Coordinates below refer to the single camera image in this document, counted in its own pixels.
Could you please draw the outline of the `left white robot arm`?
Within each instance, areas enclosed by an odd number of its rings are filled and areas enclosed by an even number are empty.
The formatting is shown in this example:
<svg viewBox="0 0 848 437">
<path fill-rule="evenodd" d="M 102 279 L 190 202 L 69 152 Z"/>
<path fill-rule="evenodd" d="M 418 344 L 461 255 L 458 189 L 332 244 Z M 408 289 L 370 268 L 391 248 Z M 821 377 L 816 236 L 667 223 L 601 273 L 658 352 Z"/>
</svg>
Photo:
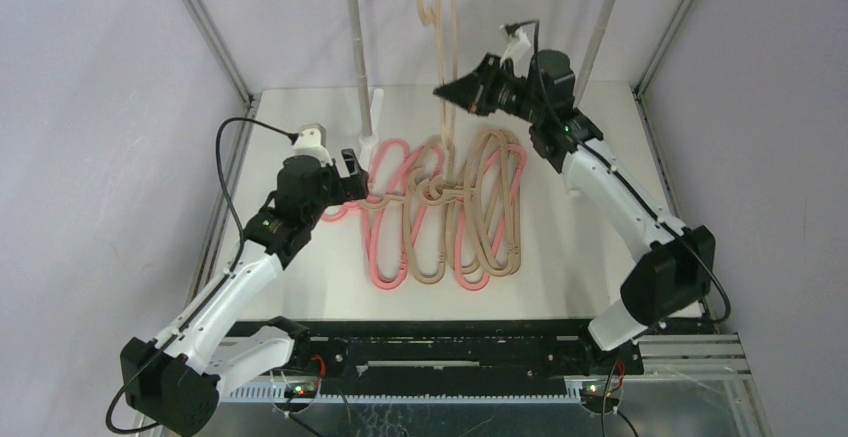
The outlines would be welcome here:
<svg viewBox="0 0 848 437">
<path fill-rule="evenodd" d="M 276 189 L 244 225 L 224 270 L 154 337 L 125 344 L 118 398 L 153 425 L 193 436 L 221 399 L 243 384 L 277 367 L 298 374 L 310 366 L 307 329 L 285 317 L 268 320 L 233 346 L 222 341 L 247 305 L 284 275 L 324 212 L 367 196 L 368 173 L 354 150 L 344 149 L 341 156 L 346 177 L 319 147 L 284 160 Z"/>
</svg>

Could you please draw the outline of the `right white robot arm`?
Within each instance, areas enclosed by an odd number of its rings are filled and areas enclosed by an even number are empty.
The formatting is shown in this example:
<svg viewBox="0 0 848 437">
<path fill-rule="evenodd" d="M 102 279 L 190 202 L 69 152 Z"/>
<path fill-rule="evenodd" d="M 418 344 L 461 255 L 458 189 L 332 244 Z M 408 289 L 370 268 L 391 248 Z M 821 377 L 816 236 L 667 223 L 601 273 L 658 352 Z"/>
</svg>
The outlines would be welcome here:
<svg viewBox="0 0 848 437">
<path fill-rule="evenodd" d="M 569 57 L 546 49 L 534 53 L 524 76 L 510 60 L 487 54 L 433 94 L 472 115 L 501 111 L 527 122 L 537 154 L 589 197 L 623 239 L 634 267 L 618 300 L 589 322 L 589 339 L 577 348 L 582 367 L 602 373 L 622 344 L 709 294 L 715 238 L 707 227 L 674 216 L 635 181 L 575 106 L 575 83 Z"/>
</svg>

